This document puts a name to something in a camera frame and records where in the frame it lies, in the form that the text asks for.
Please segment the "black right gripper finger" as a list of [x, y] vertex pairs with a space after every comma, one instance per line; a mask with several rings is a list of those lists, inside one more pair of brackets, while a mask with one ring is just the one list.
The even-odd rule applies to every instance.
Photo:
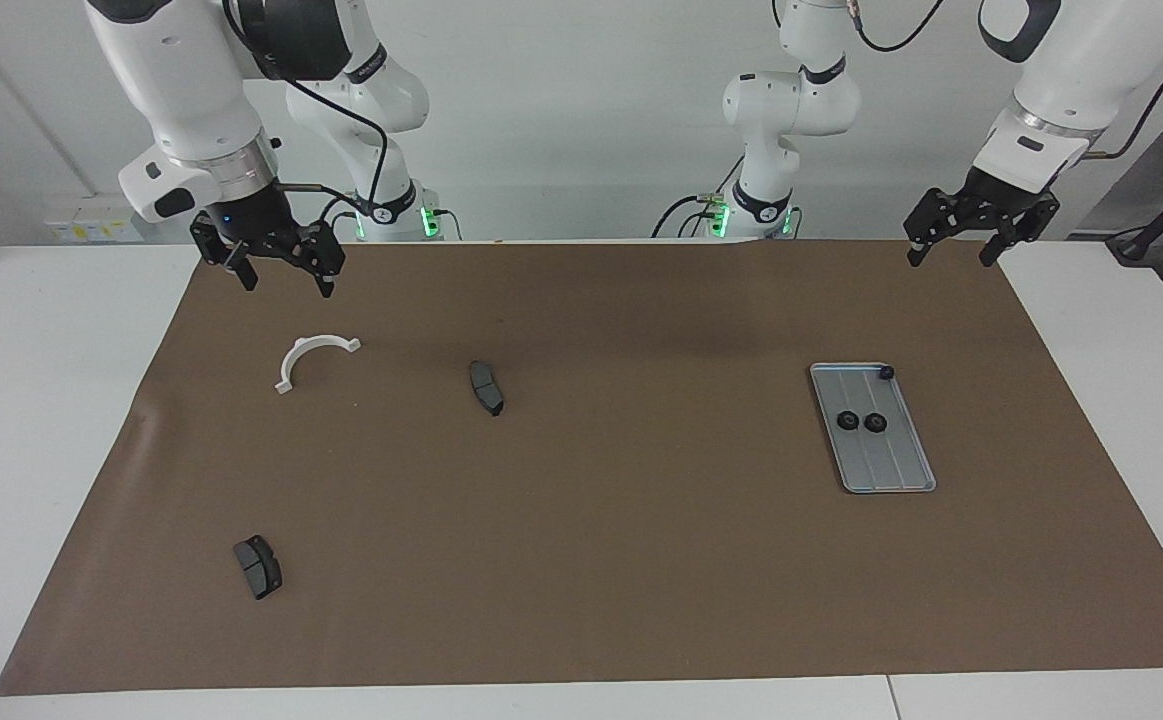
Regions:
[[320, 295], [330, 299], [345, 261], [331, 224], [315, 222], [298, 229], [297, 266], [315, 278]]
[[258, 277], [249, 261], [247, 243], [226, 241], [211, 218], [194, 218], [190, 231], [205, 264], [223, 268], [224, 272], [241, 281], [244, 290], [255, 290]]

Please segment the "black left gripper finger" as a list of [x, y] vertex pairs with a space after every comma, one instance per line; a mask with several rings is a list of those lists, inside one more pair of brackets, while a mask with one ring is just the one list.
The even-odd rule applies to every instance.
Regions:
[[909, 266], [923, 264], [934, 245], [957, 233], [956, 205], [956, 197], [939, 188], [929, 188], [920, 197], [915, 208], [904, 220], [904, 229], [909, 238]]
[[1039, 199], [1023, 211], [996, 211], [994, 233], [979, 252], [980, 264], [993, 266], [1012, 247], [1037, 241], [1057, 211], [1057, 199]]

